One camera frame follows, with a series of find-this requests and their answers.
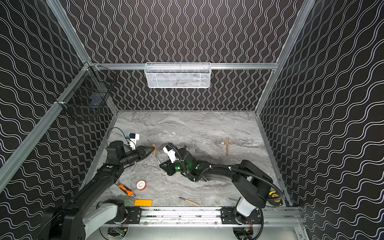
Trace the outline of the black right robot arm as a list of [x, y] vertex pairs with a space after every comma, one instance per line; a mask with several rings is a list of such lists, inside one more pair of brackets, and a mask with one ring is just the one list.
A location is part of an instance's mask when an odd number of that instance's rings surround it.
[[186, 147], [178, 149], [171, 143], [168, 143], [163, 151], [169, 159], [161, 163], [160, 168], [169, 176], [181, 173], [194, 183], [232, 183], [241, 197], [229, 216], [223, 218], [238, 225], [250, 222], [251, 214], [255, 210], [263, 209], [267, 202], [279, 202], [283, 199], [283, 192], [274, 184], [272, 178], [248, 160], [242, 160], [235, 165], [212, 164], [196, 159]]

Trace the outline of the tan pen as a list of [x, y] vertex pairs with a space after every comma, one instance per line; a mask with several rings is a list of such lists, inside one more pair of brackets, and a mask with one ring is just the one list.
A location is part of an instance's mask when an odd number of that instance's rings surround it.
[[229, 145], [230, 145], [229, 142], [230, 142], [229, 138], [226, 138], [226, 156], [227, 157], [229, 156]]
[[160, 159], [159, 159], [158, 155], [157, 155], [157, 154], [155, 154], [155, 157], [156, 157], [156, 159], [157, 159], [157, 162], [158, 162], [158, 164], [160, 165], [160, 164], [161, 164], [161, 161], [160, 161]]

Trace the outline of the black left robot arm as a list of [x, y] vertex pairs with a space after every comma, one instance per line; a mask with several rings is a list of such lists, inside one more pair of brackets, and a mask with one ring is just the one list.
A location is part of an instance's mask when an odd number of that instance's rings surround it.
[[97, 209], [96, 216], [87, 212], [93, 202], [119, 180], [126, 167], [146, 159], [155, 147], [137, 146], [131, 149], [122, 141], [113, 141], [106, 150], [107, 160], [95, 176], [64, 204], [44, 212], [39, 240], [85, 240], [106, 222], [126, 220], [125, 207], [120, 203]]

